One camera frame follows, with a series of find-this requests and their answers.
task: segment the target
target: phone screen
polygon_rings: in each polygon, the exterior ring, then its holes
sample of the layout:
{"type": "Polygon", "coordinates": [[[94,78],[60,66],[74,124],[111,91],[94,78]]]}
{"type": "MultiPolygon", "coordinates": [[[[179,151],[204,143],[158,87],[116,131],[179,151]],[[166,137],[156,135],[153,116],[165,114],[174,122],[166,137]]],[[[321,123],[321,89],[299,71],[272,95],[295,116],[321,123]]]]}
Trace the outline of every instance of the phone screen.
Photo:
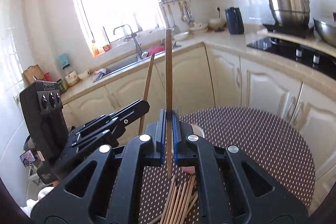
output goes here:
{"type": "Polygon", "coordinates": [[[31,150],[28,150],[25,153],[23,153],[20,156],[20,159],[25,167],[29,166],[36,160],[31,150]]]}

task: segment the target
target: kitchen counter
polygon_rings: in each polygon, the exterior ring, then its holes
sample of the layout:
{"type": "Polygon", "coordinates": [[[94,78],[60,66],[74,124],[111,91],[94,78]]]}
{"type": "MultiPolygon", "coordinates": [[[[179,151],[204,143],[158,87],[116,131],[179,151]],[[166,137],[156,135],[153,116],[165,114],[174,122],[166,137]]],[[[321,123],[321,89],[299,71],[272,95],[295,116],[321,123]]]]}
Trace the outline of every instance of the kitchen counter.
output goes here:
{"type": "MultiPolygon", "coordinates": [[[[206,46],[215,47],[272,68],[289,75],[294,79],[298,79],[299,81],[303,80],[304,83],[313,89],[318,90],[330,99],[336,101],[336,81],[332,78],[292,60],[268,52],[246,47],[247,44],[267,36],[267,34],[262,32],[257,33],[257,31],[261,28],[262,26],[259,25],[246,24],[245,34],[243,35],[231,35],[227,29],[224,32],[212,31],[200,35],[190,35],[187,40],[178,42],[181,47],[173,50],[173,56],[190,51],[194,48],[202,47],[205,44],[206,46]]],[[[155,63],[163,60],[164,53],[157,54],[155,56],[155,63]]],[[[67,104],[68,102],[71,102],[72,100],[75,100],[76,98],[88,92],[91,92],[126,75],[134,73],[135,71],[146,68],[148,67],[149,61],[150,58],[147,58],[95,83],[93,83],[93,80],[95,79],[96,75],[90,75],[88,78],[81,80],[76,85],[69,88],[68,91],[61,96],[62,102],[63,104],[67,104]]]]}

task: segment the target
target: white cloth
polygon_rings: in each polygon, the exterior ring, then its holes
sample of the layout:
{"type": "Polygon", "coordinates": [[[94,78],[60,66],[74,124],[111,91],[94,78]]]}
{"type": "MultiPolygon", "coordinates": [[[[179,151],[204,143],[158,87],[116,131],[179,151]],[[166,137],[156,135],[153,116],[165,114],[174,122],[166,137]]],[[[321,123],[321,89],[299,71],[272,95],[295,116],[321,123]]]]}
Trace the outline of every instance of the white cloth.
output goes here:
{"type": "Polygon", "coordinates": [[[27,216],[30,217],[30,214],[31,214],[32,209],[33,209],[33,207],[35,206],[35,204],[36,204],[37,202],[39,202],[42,198],[44,198],[48,193],[50,193],[50,191],[51,191],[52,189],[54,189],[54,187],[45,187],[45,188],[43,188],[43,189],[39,192],[39,194],[38,194],[38,196],[37,196],[37,200],[28,199],[28,200],[27,200],[27,206],[26,206],[26,207],[20,207],[20,208],[25,212],[25,214],[26,214],[27,216]]]}

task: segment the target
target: patterned tablecloth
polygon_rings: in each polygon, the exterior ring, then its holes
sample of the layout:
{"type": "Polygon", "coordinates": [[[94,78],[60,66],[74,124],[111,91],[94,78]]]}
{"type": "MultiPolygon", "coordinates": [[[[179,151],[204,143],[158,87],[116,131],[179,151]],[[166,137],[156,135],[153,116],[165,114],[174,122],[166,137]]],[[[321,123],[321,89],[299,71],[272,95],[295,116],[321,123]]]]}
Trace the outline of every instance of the patterned tablecloth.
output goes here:
{"type": "MultiPolygon", "coordinates": [[[[292,126],[268,112],[224,107],[202,110],[181,117],[182,122],[196,123],[213,145],[236,145],[268,171],[274,178],[309,208],[315,184],[315,167],[311,152],[292,126]]],[[[173,165],[178,184],[188,174],[173,165]]],[[[146,224],[163,212],[170,188],[167,165],[158,169],[146,167],[143,175],[139,223],[146,224]]],[[[195,203],[185,219],[199,224],[199,203],[195,203]]]]}

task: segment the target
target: black robotic device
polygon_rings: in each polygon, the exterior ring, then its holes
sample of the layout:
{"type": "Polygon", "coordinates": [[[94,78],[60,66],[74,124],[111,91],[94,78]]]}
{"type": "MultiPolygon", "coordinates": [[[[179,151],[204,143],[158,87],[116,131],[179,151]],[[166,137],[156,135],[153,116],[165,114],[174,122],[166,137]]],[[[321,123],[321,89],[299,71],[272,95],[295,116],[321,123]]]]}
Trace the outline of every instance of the black robotic device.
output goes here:
{"type": "Polygon", "coordinates": [[[177,110],[161,110],[145,134],[115,147],[125,126],[148,112],[146,101],[68,134],[62,102],[53,104],[50,94],[59,94],[57,83],[36,81],[20,95],[35,147],[61,179],[33,208],[36,224],[138,223],[143,169],[164,162],[166,115],[172,115],[175,164],[195,166],[203,224],[301,224],[308,218],[303,203],[242,150],[194,135],[177,110]]]}

